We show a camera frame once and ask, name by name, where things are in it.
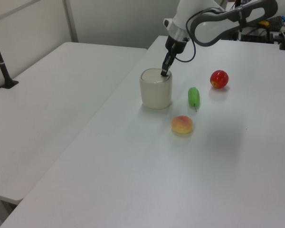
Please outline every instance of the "yellow object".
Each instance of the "yellow object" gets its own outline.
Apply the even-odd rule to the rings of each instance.
[[[266,21],[266,20],[263,20],[263,21],[259,22],[258,24],[259,24],[259,25],[264,25],[264,26],[266,26],[266,27],[269,27],[269,26],[270,26],[270,23],[269,23],[268,21]]]

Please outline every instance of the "white wall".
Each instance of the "white wall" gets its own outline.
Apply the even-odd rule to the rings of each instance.
[[[72,31],[81,43],[149,48],[168,35],[179,0],[66,0]]]
[[[12,78],[67,41],[63,0],[40,0],[0,20],[0,51]]]

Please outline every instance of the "black pole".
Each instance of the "black pole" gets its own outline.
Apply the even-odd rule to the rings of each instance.
[[[235,2],[235,8],[241,5],[241,0],[236,0]]]
[[[4,61],[3,61],[1,52],[0,52],[0,69],[1,69],[1,72],[2,72],[3,77],[4,77],[4,79],[5,79],[5,84],[1,86],[2,88],[10,89],[10,88],[12,88],[14,85],[18,84],[18,81],[13,81],[13,80],[10,78],[9,72],[8,72],[6,66],[5,66]]]

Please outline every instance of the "black cable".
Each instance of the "black cable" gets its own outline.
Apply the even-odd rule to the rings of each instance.
[[[266,32],[266,31],[267,31],[267,30],[262,31],[262,32],[260,33],[259,37],[261,37],[262,34],[263,34],[264,32]]]
[[[195,43],[194,43],[193,37],[192,37],[192,35],[190,34],[190,31],[189,31],[189,28],[188,28],[188,23],[189,23],[189,21],[190,21],[192,18],[194,18],[195,16],[197,16],[198,14],[200,14],[200,13],[202,13],[202,12],[204,12],[204,10],[201,10],[200,12],[197,12],[196,14],[194,14],[193,16],[191,16],[191,17],[187,20],[187,22],[186,22],[186,30],[187,30],[187,32],[188,32],[188,35],[189,35],[190,39],[192,40],[193,47],[194,47],[194,55],[193,55],[193,57],[192,57],[190,60],[181,60],[181,59],[177,58],[173,53],[171,53],[172,57],[174,57],[176,60],[178,60],[178,61],[180,61],[180,62],[182,62],[182,63],[191,62],[191,61],[195,58],[195,55],[196,55],[196,47],[195,47]]]
[[[233,6],[230,8],[230,10],[233,10],[233,7],[236,5],[236,3],[234,2]]]
[[[248,32],[248,33],[246,34],[246,36],[249,36],[252,32],[254,32],[254,31],[258,30],[258,29],[260,29],[260,28],[255,28],[255,29],[251,30],[250,32]]]

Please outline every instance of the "red apple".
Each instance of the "red apple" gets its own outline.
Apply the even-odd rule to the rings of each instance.
[[[210,77],[210,82],[214,88],[220,89],[227,85],[229,77],[223,70],[214,71]]]

